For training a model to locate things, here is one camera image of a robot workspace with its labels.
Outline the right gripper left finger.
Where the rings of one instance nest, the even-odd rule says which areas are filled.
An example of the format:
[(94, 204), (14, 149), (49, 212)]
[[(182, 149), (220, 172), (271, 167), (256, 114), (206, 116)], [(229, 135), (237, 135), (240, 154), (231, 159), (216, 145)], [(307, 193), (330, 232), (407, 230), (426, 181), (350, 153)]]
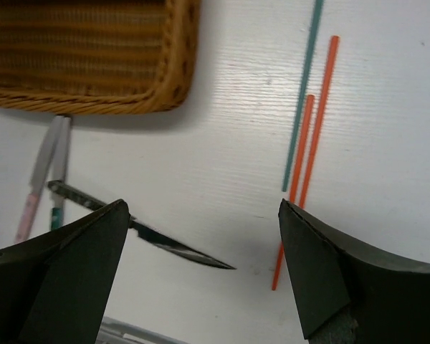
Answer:
[(0, 249), (0, 343), (94, 343), (129, 220), (119, 199)]

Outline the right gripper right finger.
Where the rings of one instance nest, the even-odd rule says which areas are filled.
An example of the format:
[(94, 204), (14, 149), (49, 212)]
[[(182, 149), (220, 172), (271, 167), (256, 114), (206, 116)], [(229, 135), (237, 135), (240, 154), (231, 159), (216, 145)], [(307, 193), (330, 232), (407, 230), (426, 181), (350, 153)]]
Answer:
[(278, 217), (309, 343), (430, 343), (430, 263), (362, 242), (289, 201)]

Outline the long orange chopstick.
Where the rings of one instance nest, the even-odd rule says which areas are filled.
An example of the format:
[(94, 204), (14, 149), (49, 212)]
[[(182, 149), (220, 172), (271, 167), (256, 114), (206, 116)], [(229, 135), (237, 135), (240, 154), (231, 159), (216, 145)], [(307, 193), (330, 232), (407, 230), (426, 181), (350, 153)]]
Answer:
[[(326, 105), (328, 103), (328, 97), (330, 94), (330, 86), (333, 81), (333, 74), (336, 65), (336, 59), (338, 55), (338, 48), (340, 45), (340, 37), (332, 36), (330, 38), (330, 43), (328, 47), (328, 54), (325, 64), (325, 71), (323, 73), (322, 85), (320, 88), (319, 97), (315, 97), (314, 105), (312, 108), (312, 116), (310, 119), (310, 126), (307, 135), (307, 142), (305, 146), (305, 154), (302, 162), (302, 169), (300, 173), (300, 179), (297, 188), (297, 196), (295, 202), (299, 207), (305, 208), (305, 204), (307, 201), (307, 193), (310, 187), (310, 180), (312, 177), (313, 166), (315, 164), (315, 157), (317, 154), (317, 149), (320, 141), (320, 134), (323, 128), (323, 121), (325, 118), (325, 110)], [(302, 119), (299, 125), (299, 138), (300, 139), (300, 129), (302, 125)], [(292, 184), (292, 175), (295, 167), (296, 154), (293, 159), (293, 170), (290, 172), (291, 184)], [(290, 186), (287, 187), (289, 191), (289, 200), (290, 200)]]

